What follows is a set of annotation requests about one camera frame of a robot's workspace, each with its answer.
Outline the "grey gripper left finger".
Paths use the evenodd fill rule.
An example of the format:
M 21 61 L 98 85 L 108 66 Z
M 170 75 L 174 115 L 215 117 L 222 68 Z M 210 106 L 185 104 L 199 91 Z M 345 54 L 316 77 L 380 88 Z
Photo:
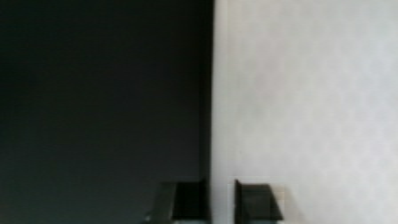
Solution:
M 163 182 L 144 224 L 210 224 L 206 182 Z

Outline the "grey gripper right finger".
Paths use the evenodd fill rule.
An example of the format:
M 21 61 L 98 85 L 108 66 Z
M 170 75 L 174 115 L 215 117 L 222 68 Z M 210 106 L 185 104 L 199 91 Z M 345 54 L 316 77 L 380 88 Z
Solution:
M 270 185 L 234 181 L 234 224 L 279 224 L 282 220 Z

